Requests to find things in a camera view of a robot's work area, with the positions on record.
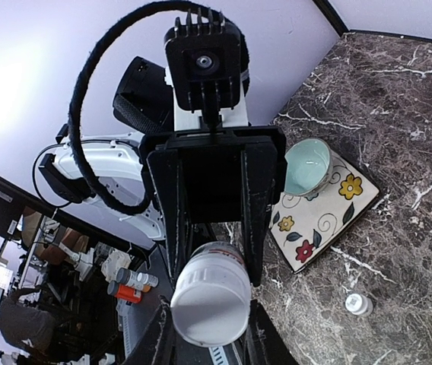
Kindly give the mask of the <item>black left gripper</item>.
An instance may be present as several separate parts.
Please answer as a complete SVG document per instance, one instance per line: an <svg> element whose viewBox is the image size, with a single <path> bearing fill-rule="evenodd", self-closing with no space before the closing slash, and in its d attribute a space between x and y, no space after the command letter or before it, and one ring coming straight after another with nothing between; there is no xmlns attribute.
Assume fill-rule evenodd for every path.
<svg viewBox="0 0 432 365"><path fill-rule="evenodd" d="M170 282L189 261L191 223L241 222L250 282L261 284L268 206L284 188L286 138L277 126L146 135L139 147L144 182L160 206Z"/></svg>

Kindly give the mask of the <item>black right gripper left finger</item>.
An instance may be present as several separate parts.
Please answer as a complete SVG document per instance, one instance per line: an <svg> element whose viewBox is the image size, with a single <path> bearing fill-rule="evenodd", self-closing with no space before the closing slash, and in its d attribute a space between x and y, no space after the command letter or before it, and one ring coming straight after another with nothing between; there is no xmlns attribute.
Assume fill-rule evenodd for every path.
<svg viewBox="0 0 432 365"><path fill-rule="evenodd" d="M140 341L122 362L122 365L174 364L176 333L170 309L170 301L159 296L159 305L151 317Z"/></svg>

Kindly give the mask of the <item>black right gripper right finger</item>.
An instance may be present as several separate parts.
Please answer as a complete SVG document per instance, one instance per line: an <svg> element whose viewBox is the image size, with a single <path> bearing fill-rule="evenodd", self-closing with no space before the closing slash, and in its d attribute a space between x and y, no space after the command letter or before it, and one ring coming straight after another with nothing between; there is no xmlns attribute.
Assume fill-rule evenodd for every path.
<svg viewBox="0 0 432 365"><path fill-rule="evenodd" d="M250 304L249 323L244 335L244 363L298 365L258 300L252 300Z"/></svg>

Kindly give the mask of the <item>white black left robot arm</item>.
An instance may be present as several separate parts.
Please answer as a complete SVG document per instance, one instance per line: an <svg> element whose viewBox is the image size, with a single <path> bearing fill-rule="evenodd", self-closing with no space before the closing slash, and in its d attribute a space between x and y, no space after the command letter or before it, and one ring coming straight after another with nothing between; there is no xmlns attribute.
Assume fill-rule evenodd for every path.
<svg viewBox="0 0 432 365"><path fill-rule="evenodd" d="M285 136L275 126L177 131L172 105L169 69L135 58L113 101L132 132L75 141L65 135L35 169L68 202L104 204L164 241L172 281L201 245L197 227L239 221L244 263L258 286L271 206L285 180Z"/></svg>

